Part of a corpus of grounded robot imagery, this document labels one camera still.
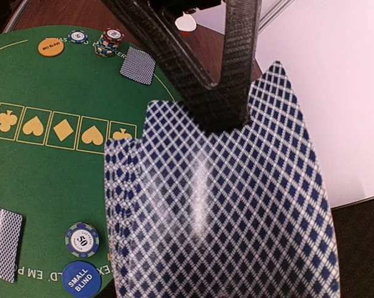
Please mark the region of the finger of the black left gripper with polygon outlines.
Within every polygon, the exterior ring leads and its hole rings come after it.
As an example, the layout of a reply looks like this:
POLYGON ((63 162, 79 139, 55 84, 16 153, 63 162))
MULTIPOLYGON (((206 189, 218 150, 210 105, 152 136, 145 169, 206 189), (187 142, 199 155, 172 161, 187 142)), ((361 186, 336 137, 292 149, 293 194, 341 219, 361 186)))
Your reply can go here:
POLYGON ((220 1, 104 1, 105 6, 159 63, 185 105, 205 130, 236 127, 236 111, 226 91, 212 80, 174 23, 189 9, 220 1))
POLYGON ((261 1, 227 1, 219 88, 220 127, 240 127, 249 120, 251 84, 261 1))

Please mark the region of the blue playing card deck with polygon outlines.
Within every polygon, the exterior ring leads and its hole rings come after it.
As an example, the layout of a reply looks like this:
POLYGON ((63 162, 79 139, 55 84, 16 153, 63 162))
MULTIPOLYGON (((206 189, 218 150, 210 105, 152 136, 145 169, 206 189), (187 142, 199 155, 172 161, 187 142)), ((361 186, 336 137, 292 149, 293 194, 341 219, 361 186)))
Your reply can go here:
POLYGON ((131 216, 141 167, 141 139, 110 139, 105 144, 104 187, 107 238, 117 297, 130 297, 131 216))

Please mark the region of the red white chip stack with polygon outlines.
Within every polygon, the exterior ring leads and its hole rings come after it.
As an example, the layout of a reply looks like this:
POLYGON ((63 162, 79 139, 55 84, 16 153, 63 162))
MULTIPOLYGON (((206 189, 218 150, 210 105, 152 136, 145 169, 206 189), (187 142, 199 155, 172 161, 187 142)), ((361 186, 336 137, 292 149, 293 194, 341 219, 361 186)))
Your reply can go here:
POLYGON ((105 58, 115 55, 124 38, 125 34, 120 29, 115 27, 106 28, 94 45, 95 53, 105 58))

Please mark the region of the blue small blind button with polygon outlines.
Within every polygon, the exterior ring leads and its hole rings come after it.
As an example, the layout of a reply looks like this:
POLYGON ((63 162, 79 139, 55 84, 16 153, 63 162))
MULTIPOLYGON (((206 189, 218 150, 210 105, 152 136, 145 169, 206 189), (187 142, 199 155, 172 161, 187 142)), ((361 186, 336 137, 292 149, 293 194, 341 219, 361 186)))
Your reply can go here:
POLYGON ((73 297, 94 297, 102 286, 99 271, 85 261, 73 261, 62 272, 62 284, 73 297))

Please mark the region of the single blue playing card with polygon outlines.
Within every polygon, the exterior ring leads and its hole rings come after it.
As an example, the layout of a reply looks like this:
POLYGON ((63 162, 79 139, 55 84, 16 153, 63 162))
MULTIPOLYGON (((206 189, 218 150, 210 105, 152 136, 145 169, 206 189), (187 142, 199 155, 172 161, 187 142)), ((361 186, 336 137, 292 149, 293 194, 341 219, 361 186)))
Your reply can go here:
POLYGON ((156 62, 150 54, 134 47, 129 47, 120 69, 120 74, 134 82, 151 85, 156 62))

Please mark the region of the orange big blind button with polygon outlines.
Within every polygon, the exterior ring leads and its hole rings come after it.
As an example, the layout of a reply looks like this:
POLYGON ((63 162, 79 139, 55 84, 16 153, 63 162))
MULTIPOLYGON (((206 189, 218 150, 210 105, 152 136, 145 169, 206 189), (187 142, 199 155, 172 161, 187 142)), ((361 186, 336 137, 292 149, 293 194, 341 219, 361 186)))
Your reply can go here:
POLYGON ((38 45, 38 52, 44 57, 55 57, 63 53, 64 43, 57 38, 48 38, 42 40, 38 45))

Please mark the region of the green white small chip stack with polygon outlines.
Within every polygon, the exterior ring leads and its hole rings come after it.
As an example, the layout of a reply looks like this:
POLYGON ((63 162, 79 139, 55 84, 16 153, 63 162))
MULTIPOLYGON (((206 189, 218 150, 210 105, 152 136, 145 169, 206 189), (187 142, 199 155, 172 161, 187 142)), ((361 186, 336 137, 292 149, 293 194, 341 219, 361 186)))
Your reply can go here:
POLYGON ((83 30, 72 30, 68 33, 68 40, 71 43, 82 44, 88 41, 88 34, 83 30))

